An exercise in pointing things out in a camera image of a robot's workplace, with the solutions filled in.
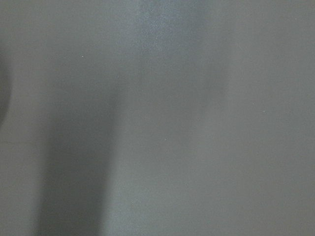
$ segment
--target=gray surface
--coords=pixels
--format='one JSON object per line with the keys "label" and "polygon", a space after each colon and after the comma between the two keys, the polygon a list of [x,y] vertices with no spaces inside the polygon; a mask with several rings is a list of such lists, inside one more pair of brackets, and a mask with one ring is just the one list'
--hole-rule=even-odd
{"label": "gray surface", "polygon": [[0,1],[0,235],[314,235],[314,22],[311,0]]}

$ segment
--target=smooth gray background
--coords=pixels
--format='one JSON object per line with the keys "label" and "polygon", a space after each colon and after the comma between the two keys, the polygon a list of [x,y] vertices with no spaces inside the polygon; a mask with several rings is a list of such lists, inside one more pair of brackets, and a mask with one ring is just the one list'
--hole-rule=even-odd
{"label": "smooth gray background", "polygon": [[315,234],[313,0],[1,0],[0,235]]}

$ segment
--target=gray wall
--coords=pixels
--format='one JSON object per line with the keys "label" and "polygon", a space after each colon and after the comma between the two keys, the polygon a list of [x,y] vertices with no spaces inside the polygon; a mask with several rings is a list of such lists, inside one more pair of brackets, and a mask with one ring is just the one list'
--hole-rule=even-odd
{"label": "gray wall", "polygon": [[312,0],[0,1],[0,235],[315,234]]}

